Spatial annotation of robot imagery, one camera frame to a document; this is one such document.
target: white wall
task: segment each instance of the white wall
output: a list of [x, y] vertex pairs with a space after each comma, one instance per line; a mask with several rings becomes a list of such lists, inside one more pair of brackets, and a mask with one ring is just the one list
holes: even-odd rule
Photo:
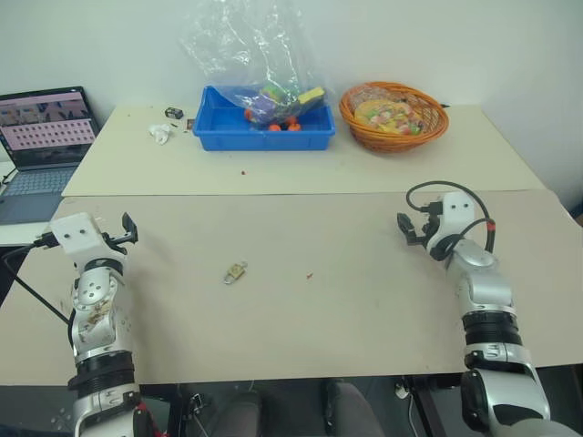
[[[583, 2], [290, 1], [339, 93], [394, 80], [481, 104], [568, 208], [583, 199]], [[196, 5], [2, 2], [0, 94], [82, 85], [101, 122], [119, 103], [196, 106], [205, 79], [177, 43]]]

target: white table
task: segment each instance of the white table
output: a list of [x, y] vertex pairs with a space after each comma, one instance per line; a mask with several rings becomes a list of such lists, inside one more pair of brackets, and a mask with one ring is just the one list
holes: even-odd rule
[[[582, 229], [549, 191], [480, 194], [534, 363], [583, 361], [583, 349], [557, 341], [583, 330]], [[462, 371], [455, 290], [439, 263], [406, 246], [395, 214], [408, 210], [402, 193], [142, 196], [67, 198], [57, 215], [88, 211], [110, 235], [124, 211], [138, 225], [125, 278], [139, 382]], [[223, 284], [241, 260], [248, 272]], [[31, 252], [21, 274], [69, 313], [76, 274], [61, 249]], [[65, 325], [18, 286], [0, 311], [0, 346], [0, 384], [75, 374]]]
[[[11, 161], [0, 162], [0, 180], [15, 165]], [[32, 243], [46, 229], [46, 222], [25, 223], [21, 225], [0, 225], [0, 246], [24, 246]]]
[[[206, 152], [184, 133], [195, 109], [183, 109], [186, 116], [174, 121], [164, 107], [117, 107], [64, 196], [403, 192], [429, 179], [476, 190], [544, 188], [475, 106], [449, 107], [441, 138], [392, 155], [360, 147], [341, 119], [325, 151]], [[159, 146], [148, 126], [170, 122], [179, 127]]]

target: orange woven basket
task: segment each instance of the orange woven basket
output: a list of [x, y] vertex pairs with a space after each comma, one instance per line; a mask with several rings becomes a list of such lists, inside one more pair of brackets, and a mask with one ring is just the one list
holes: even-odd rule
[[[354, 117], [351, 97], [368, 86], [384, 88], [391, 95], [407, 103], [423, 120], [423, 129], [418, 135], [400, 135], [382, 132], [360, 123]], [[354, 138], [374, 152], [404, 152], [421, 146], [427, 141], [441, 137], [447, 130], [449, 119], [441, 105], [430, 96], [409, 86], [395, 82], [368, 82], [349, 89], [340, 101], [340, 113], [350, 126]]]

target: orange ball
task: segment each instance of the orange ball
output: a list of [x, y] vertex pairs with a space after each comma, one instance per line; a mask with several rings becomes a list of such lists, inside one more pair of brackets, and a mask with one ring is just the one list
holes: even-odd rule
[[298, 118], [297, 117], [294, 117], [294, 116], [287, 117], [285, 119], [285, 123], [286, 123], [286, 125], [289, 125], [289, 126], [291, 126], [291, 125], [297, 125], [298, 124]]

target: laptop screen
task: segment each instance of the laptop screen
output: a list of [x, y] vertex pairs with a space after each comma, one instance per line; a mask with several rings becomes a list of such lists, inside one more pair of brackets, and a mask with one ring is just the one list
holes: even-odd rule
[[0, 141], [17, 168], [76, 165], [97, 133], [81, 86], [0, 96]]

